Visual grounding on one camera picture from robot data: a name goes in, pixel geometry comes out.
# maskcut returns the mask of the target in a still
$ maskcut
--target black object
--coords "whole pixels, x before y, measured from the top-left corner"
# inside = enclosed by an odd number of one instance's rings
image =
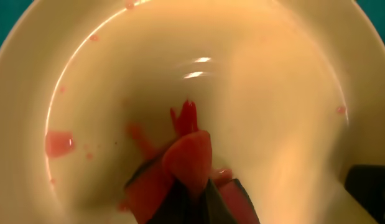
[[[346,190],[380,224],[385,224],[385,166],[353,166]]]
[[[208,182],[197,203],[190,201],[187,188],[176,181],[158,211],[147,222],[157,223],[237,224],[212,181]]]

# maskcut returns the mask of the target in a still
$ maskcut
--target white bowl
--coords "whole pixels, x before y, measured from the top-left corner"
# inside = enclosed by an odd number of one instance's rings
[[[375,223],[342,185],[385,164],[385,48],[354,2],[40,0],[0,50],[0,224],[134,223],[124,129],[160,146],[186,99],[263,223]]]

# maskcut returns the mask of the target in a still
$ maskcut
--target fruit slice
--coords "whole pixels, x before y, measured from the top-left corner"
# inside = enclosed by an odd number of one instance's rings
[[[232,216],[239,224],[260,224],[248,194],[238,179],[218,189]]]
[[[124,189],[126,204],[138,223],[146,223],[154,216],[173,183],[173,178],[165,175],[160,160],[156,160]]]
[[[162,164],[198,197],[205,189],[211,171],[211,142],[207,131],[180,138],[164,154]]]
[[[177,118],[173,108],[170,109],[174,131],[179,137],[198,131],[197,107],[193,101],[188,100],[182,105],[180,116]]]
[[[45,136],[45,152],[51,159],[62,157],[75,150],[71,132],[48,131]]]
[[[210,174],[210,179],[213,180],[217,188],[227,184],[232,180],[231,169],[213,169]]]

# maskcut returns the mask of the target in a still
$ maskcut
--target red droplet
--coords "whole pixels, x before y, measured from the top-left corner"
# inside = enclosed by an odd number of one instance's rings
[[[58,158],[72,152],[75,142],[71,132],[48,131],[45,136],[45,152],[49,158]]]
[[[134,9],[134,2],[132,2],[132,1],[126,2],[126,9],[127,10]]]
[[[126,200],[123,200],[119,203],[118,205],[118,211],[119,212],[128,212],[130,209],[129,209],[129,206],[127,205],[127,201]]]
[[[60,93],[65,93],[65,86],[60,87]]]
[[[96,34],[93,34],[93,35],[91,35],[90,36],[90,40],[92,40],[92,41],[98,41],[98,36],[96,35]]]
[[[184,136],[195,131],[199,131],[197,107],[193,101],[185,101],[178,118],[176,118],[174,109],[171,108],[170,116],[172,117],[174,131],[179,136]]]
[[[90,153],[90,152],[88,154],[86,154],[86,159],[92,160],[93,159],[93,154]]]
[[[338,114],[346,114],[346,111],[347,111],[347,109],[346,109],[345,106],[339,106],[339,107],[336,109],[336,112],[337,112]]]

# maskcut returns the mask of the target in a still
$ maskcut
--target teal surface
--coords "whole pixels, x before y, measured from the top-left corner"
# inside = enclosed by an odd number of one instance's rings
[[[0,0],[0,46],[13,25],[32,1],[33,0]],[[357,1],[371,19],[385,44],[385,0]]]

